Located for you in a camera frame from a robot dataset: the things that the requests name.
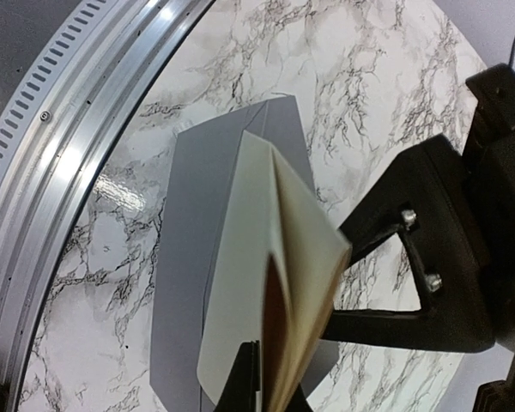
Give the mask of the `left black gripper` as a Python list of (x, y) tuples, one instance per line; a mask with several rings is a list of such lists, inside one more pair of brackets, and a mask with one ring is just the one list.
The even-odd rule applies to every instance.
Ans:
[(335, 310), (324, 340), (515, 354), (515, 70), (497, 64), (466, 85), (477, 107), (463, 153), (443, 135), (405, 149), (340, 225), (353, 262), (396, 233), (419, 251), (461, 240), (457, 275), (418, 311)]

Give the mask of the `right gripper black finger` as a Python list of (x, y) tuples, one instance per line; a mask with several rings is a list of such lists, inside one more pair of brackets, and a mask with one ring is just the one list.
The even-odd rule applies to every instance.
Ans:
[(261, 390), (260, 343), (243, 342), (228, 375), (215, 412), (254, 412)]

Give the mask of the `grey paper envelope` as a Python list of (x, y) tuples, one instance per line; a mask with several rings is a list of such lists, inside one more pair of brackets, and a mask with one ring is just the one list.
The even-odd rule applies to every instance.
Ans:
[[(150, 384), (169, 411), (215, 411), (218, 404), (204, 393), (197, 364), (245, 132), (272, 143), (315, 196), (300, 114), (292, 96), (230, 112), (179, 134), (163, 209), (150, 341)], [(308, 410), (303, 379), (288, 406), (279, 411)]]

